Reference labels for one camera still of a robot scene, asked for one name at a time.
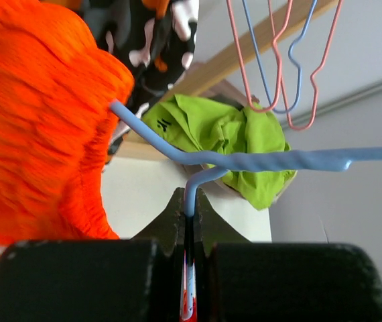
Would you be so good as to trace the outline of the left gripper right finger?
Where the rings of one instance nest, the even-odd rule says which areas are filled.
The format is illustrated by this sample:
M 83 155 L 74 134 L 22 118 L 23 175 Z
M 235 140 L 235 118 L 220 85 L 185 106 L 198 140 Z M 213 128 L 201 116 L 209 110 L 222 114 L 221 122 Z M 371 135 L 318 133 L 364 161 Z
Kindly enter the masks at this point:
M 251 242 L 197 194 L 199 321 L 382 321 L 382 279 L 360 247 Z

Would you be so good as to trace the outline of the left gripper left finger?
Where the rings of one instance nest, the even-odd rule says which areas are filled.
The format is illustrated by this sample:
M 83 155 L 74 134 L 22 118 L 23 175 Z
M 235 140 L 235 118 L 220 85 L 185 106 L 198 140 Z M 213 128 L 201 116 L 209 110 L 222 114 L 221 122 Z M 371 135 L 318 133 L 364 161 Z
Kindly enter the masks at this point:
M 0 321 L 178 321 L 183 193 L 131 239 L 11 244 L 0 255 Z

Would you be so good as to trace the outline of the blue hanger of orange shorts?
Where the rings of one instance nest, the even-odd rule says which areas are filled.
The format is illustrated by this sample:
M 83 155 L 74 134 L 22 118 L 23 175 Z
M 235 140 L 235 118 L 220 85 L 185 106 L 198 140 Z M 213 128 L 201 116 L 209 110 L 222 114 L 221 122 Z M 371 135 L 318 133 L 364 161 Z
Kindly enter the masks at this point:
M 189 321 L 197 315 L 194 228 L 196 214 L 196 194 L 200 185 L 217 180 L 228 171 L 280 172 L 283 170 L 317 170 L 340 172 L 348 170 L 354 162 L 382 160 L 382 147 L 346 148 L 333 150 L 314 150 L 271 152 L 268 154 L 233 153 L 223 155 L 212 151 L 187 153 L 180 151 L 159 137 L 142 120 L 138 119 L 121 102 L 114 101 L 111 111 L 131 129 L 150 143 L 157 151 L 170 160 L 185 165 L 212 164 L 213 167 L 194 174 L 188 179 L 184 191 L 184 263 L 181 281 L 180 320 Z

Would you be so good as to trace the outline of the lime green shorts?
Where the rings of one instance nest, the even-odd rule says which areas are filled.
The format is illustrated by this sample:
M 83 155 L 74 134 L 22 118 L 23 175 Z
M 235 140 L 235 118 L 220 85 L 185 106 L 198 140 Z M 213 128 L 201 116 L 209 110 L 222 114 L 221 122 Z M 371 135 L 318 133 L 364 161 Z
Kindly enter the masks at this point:
M 185 152 L 219 154 L 287 152 L 291 149 L 276 116 L 213 99 L 174 95 L 155 104 L 143 122 Z M 257 210 L 266 209 L 288 185 L 295 171 L 228 172 L 222 181 Z

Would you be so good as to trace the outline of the blue wire hanger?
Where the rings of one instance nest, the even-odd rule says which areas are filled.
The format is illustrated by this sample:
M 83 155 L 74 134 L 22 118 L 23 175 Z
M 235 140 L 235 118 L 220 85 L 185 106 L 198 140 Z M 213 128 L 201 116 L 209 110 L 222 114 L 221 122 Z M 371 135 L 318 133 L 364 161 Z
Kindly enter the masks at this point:
M 307 14 L 305 14 L 301 20 L 299 21 L 300 24 L 302 24 L 302 30 L 299 34 L 298 37 L 295 38 L 295 40 L 292 41 L 290 44 L 289 50 L 288 50 L 288 57 L 290 62 L 297 68 L 297 84 L 296 84 L 296 98 L 294 103 L 289 106 L 288 105 L 288 97 L 286 93 L 286 89 L 284 86 L 284 81 L 283 81 L 283 60 L 278 48 L 278 41 L 280 38 L 286 33 L 289 32 L 290 29 L 294 29 L 295 27 L 289 27 L 288 24 L 290 23 L 292 19 L 292 9 L 293 9 L 293 1 L 288 1 L 286 8 L 285 8 L 285 14 L 283 17 L 283 23 L 280 27 L 279 30 L 276 29 L 275 27 L 275 15 L 272 11 L 269 11 L 269 18 L 270 18 L 270 23 L 271 23 L 271 29 L 272 29 L 272 39 L 269 41 L 269 44 L 271 46 L 271 49 L 275 55 L 275 60 L 277 63 L 277 74 L 276 74 L 276 84 L 275 84 L 275 90 L 274 92 L 270 91 L 266 76 L 265 76 L 265 71 L 264 67 L 262 65 L 261 57 L 260 57 L 260 50 L 259 46 L 257 44 L 257 38 L 256 38 L 256 29 L 253 27 L 250 13 L 249 13 L 249 8 L 247 5 L 246 1 L 242 2 L 243 4 L 243 11 L 245 13 L 245 18 L 247 21 L 248 29 L 249 29 L 249 36 L 251 38 L 251 42 L 253 45 L 253 49 L 255 52 L 255 57 L 257 59 L 257 64 L 259 67 L 259 72 L 261 75 L 261 80 L 263 82 L 263 86 L 265 89 L 265 94 L 269 103 L 269 106 L 260 110 L 260 112 L 268 112 L 272 111 L 276 114 L 285 114 L 287 115 L 290 113 L 293 109 L 295 109 L 296 105 L 300 101 L 300 95 L 301 95 L 301 88 L 302 88 L 302 67 L 300 63 L 293 57 L 293 49 L 294 46 L 301 41 L 301 39 L 306 35 L 308 25 L 310 24 L 311 18 L 314 14 L 314 11 L 316 9 L 316 6 L 318 4 L 317 1 L 312 1 L 310 4 L 309 11 Z

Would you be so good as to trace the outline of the pink wire hanger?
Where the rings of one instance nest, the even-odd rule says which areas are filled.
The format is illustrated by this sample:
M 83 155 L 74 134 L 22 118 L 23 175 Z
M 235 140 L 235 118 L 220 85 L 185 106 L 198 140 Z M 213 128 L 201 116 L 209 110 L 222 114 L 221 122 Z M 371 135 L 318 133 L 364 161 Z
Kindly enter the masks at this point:
M 269 11 L 272 11 L 271 1 L 268 1 L 267 4 L 268 4 Z M 296 126 L 293 123 L 293 119 L 291 117 L 291 112 L 286 115 L 286 119 L 287 119 L 287 123 L 289 125 L 289 128 L 294 130 L 294 131 L 304 131 L 304 130 L 309 129 L 312 126 L 312 124 L 314 123 L 314 120 L 316 118 L 316 112 L 317 112 L 317 106 L 318 106 L 318 96 L 319 96 L 319 88 L 318 88 L 318 85 L 316 82 L 316 76 L 319 74 L 319 72 L 324 68 L 324 65 L 326 64 L 326 60 L 328 58 L 328 53 L 330 50 L 331 42 L 332 42 L 334 32 L 336 29 L 338 17 L 340 15 L 340 11 L 342 9 L 342 4 L 343 4 L 343 1 L 337 1 L 336 11 L 335 11 L 334 17 L 332 19 L 330 31 L 329 31 L 329 34 L 327 37 L 325 48 L 324 48 L 324 53 L 322 55 L 322 58 L 321 58 L 321 61 L 318 65 L 318 67 L 310 75 L 310 83 L 312 85 L 314 93 L 313 93 L 313 99 L 312 99 L 311 114 L 310 114 L 310 118 L 309 118 L 308 123 L 306 125 Z

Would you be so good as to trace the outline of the pink hanger of green shorts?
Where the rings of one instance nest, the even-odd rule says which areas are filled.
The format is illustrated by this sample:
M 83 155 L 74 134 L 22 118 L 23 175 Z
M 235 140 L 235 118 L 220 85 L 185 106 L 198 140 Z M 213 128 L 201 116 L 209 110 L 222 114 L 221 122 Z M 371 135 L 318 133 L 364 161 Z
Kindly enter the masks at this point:
M 235 73 L 235 77 L 241 75 L 246 78 L 246 81 L 242 85 L 242 92 L 246 99 L 257 100 L 257 96 L 262 98 L 262 103 L 268 103 L 257 59 L 249 36 L 249 29 L 243 11 L 243 1 L 227 1 L 227 11 L 231 21 L 234 25 L 232 28 L 233 43 L 236 44 L 241 38 L 247 36 L 241 42 L 241 56 L 242 63 L 239 65 L 239 70 Z M 267 24 L 270 22 L 268 4 L 265 1 L 246 1 L 253 27 L 256 29 L 256 38 L 260 34 L 257 31 L 257 26 L 260 24 Z M 283 21 L 285 14 L 285 8 L 287 1 L 272 1 L 271 8 L 274 15 L 278 15 L 279 18 L 275 21 L 275 27 L 278 30 L 279 24 Z M 262 65 L 264 67 L 265 76 L 271 92 L 275 90 L 275 73 L 276 73 L 276 61 L 275 55 L 271 51 L 271 47 L 265 47 L 265 44 L 257 39 L 257 44 L 260 50 L 260 57 Z

